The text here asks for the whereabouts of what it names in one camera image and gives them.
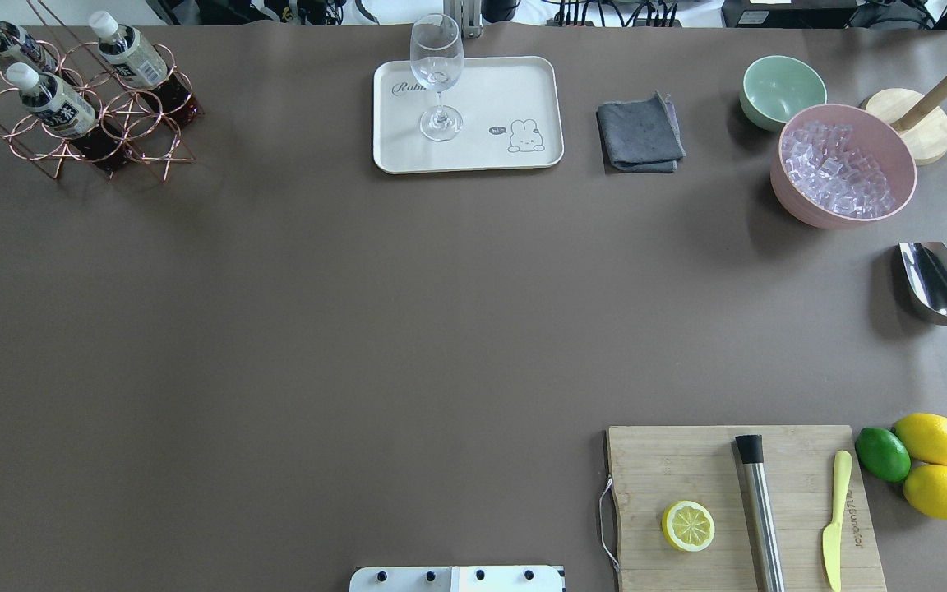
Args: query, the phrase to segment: lemon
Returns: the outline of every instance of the lemon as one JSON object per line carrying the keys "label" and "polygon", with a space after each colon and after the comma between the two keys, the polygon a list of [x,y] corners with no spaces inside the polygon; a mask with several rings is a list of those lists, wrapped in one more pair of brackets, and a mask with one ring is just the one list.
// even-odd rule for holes
{"label": "lemon", "polygon": [[894,424],[908,454],[933,465],[947,465],[947,417],[933,413],[913,413]]}
{"label": "lemon", "polygon": [[905,479],[905,499],[931,518],[947,520],[947,467],[919,465]]}
{"label": "lemon", "polygon": [[699,503],[683,499],[664,512],[664,538],[682,551],[703,551],[714,540],[714,520]]}
{"label": "lemon", "polygon": [[905,445],[883,428],[864,428],[853,447],[861,465],[884,481],[901,483],[912,467]]}

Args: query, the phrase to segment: tabletop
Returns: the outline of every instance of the tabletop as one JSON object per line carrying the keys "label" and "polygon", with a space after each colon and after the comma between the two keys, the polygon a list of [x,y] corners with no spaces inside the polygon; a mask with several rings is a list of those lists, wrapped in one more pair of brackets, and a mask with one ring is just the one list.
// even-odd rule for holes
{"label": "tabletop", "polygon": [[[947,33],[493,25],[467,56],[553,64],[563,159],[411,176],[372,161],[372,73],[407,27],[148,34],[206,108],[195,164],[53,181],[0,142],[1,591],[476,563],[612,590],[609,426],[947,416],[947,329],[894,257],[947,243],[947,155],[898,216],[813,229],[737,105],[770,53],[841,104],[926,91]],[[687,157],[617,173],[594,109],[656,90]],[[947,522],[867,481],[890,589],[947,590]]]}

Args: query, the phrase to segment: bottle with white cap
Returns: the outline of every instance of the bottle with white cap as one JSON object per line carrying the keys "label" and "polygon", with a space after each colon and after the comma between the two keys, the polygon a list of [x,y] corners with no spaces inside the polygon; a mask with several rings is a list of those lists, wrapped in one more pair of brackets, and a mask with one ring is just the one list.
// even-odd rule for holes
{"label": "bottle with white cap", "polygon": [[42,72],[56,72],[57,59],[29,31],[10,22],[0,21],[0,70],[22,63]]}
{"label": "bottle with white cap", "polygon": [[142,96],[151,109],[162,108],[164,115],[179,125],[188,124],[200,112],[199,102],[178,77],[170,74],[155,46],[132,26],[119,24],[106,11],[90,15],[90,28],[98,37],[98,52],[112,64],[116,74],[127,86],[148,90],[159,104]]}
{"label": "bottle with white cap", "polygon": [[116,139],[122,133],[110,123],[102,127],[94,105],[71,84],[22,63],[7,68],[7,80],[16,86],[24,109],[38,117],[54,135],[75,146],[98,169],[112,173],[127,164],[131,147]]}

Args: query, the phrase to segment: metal muddler handle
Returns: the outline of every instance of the metal muddler handle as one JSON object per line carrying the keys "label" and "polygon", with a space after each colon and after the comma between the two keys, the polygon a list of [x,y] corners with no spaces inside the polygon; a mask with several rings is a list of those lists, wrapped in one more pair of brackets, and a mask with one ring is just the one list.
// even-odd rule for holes
{"label": "metal muddler handle", "polygon": [[751,490],[751,510],[755,513],[755,541],[759,546],[762,584],[765,585],[766,592],[784,592],[781,551],[777,545],[777,531],[774,529],[774,511],[769,506],[766,465],[762,461],[762,436],[737,436],[737,449],[744,464],[748,490]]}

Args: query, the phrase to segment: black muddler tip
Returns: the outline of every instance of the black muddler tip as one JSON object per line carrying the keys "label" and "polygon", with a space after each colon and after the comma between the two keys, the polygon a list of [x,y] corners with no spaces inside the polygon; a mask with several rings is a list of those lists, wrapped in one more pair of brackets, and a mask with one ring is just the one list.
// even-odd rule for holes
{"label": "black muddler tip", "polygon": [[744,465],[751,465],[753,462],[762,464],[762,435],[737,436],[737,450],[740,451],[740,461]]}

